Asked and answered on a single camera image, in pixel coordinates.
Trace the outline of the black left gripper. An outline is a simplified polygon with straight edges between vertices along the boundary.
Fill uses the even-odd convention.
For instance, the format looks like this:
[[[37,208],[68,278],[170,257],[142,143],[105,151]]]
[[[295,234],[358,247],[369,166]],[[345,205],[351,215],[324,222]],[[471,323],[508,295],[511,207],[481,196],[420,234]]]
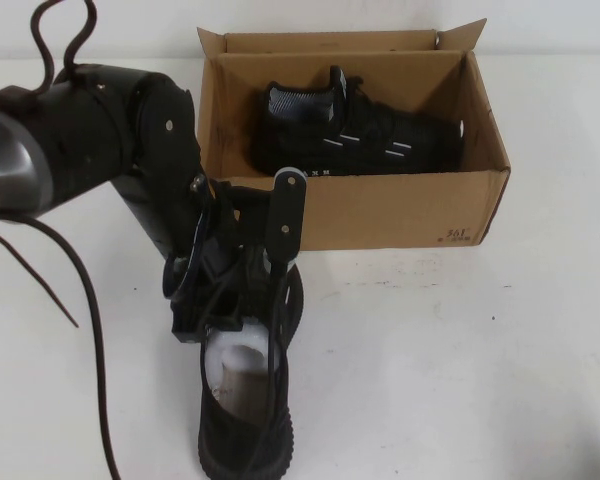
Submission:
[[[186,198],[191,225],[188,244],[178,254],[173,335],[181,343],[204,343],[210,329],[240,331],[248,317],[266,322],[271,280],[263,254],[266,250],[272,264],[287,265],[297,257],[306,176],[282,168],[269,193],[198,174]]]

